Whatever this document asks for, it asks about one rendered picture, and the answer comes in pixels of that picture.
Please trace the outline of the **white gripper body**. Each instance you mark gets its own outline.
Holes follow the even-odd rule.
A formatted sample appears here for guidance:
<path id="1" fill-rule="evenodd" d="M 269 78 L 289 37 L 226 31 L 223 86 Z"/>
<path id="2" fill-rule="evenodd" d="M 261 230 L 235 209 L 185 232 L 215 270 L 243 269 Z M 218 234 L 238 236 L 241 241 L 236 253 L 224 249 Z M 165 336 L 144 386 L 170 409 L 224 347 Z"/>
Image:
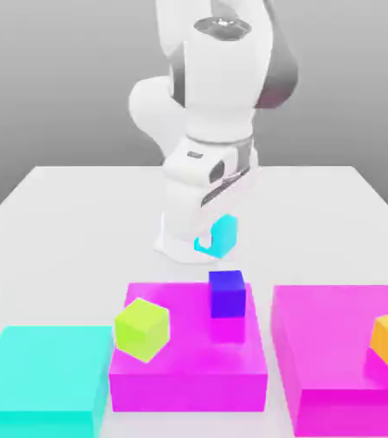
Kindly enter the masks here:
<path id="1" fill-rule="evenodd" d="M 254 185 L 259 170 L 257 161 L 231 173 L 226 166 L 223 159 L 215 159 L 194 167 L 193 227 L 211 227 L 220 217 L 232 213 Z"/>

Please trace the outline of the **small cyan cube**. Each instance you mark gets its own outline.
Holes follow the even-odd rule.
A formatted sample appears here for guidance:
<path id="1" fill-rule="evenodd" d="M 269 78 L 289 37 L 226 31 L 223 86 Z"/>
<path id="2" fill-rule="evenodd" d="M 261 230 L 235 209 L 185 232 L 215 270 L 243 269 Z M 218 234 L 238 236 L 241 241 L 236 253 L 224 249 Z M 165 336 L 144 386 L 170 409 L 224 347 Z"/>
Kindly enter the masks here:
<path id="1" fill-rule="evenodd" d="M 223 258 L 238 241 L 238 218 L 224 215 L 210 229 L 211 244 L 208 248 L 200 244 L 199 238 L 194 241 L 194 249 L 211 257 Z"/>

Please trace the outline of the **small blue cube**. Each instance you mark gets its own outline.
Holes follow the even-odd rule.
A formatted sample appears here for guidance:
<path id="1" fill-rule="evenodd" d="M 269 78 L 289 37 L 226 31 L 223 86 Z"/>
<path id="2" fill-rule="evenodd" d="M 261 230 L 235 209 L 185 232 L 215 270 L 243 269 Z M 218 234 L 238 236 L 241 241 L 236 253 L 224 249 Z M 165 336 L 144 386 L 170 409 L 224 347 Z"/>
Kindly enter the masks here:
<path id="1" fill-rule="evenodd" d="M 209 291 L 212 318 L 245 316 L 246 288 L 240 270 L 210 271 Z"/>

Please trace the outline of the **small lime green cube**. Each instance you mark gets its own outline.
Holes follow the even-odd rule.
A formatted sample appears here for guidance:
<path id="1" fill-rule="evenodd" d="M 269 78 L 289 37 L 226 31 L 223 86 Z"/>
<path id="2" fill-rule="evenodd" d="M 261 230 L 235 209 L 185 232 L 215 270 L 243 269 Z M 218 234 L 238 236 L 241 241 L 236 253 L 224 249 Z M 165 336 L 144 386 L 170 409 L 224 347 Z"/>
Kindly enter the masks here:
<path id="1" fill-rule="evenodd" d="M 170 340 L 169 309 L 134 299 L 115 318 L 116 348 L 149 363 Z"/>

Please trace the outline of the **large magenta box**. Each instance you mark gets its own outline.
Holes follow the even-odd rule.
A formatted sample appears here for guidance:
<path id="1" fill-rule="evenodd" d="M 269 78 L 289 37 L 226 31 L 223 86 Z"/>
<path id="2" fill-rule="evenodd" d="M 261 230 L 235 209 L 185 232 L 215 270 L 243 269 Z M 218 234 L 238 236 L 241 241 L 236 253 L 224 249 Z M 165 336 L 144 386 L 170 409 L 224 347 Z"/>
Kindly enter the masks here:
<path id="1" fill-rule="evenodd" d="M 267 364 L 256 306 L 246 286 L 245 315 L 212 318 L 205 282 L 134 282 L 125 302 L 169 310 L 170 340 L 143 363 L 114 350 L 109 386 L 114 411 L 263 411 Z"/>
<path id="2" fill-rule="evenodd" d="M 370 348 L 388 285 L 282 285 L 271 334 L 293 432 L 388 436 L 388 366 Z"/>

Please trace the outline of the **large cyan box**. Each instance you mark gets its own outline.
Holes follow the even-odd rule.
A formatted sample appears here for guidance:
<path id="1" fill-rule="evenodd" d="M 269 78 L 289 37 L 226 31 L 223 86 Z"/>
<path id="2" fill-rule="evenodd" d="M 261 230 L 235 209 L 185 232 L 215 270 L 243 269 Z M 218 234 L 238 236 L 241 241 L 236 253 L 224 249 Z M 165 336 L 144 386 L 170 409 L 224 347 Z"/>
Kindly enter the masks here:
<path id="1" fill-rule="evenodd" d="M 0 334 L 0 438 L 100 438 L 109 326 L 8 326 Z"/>

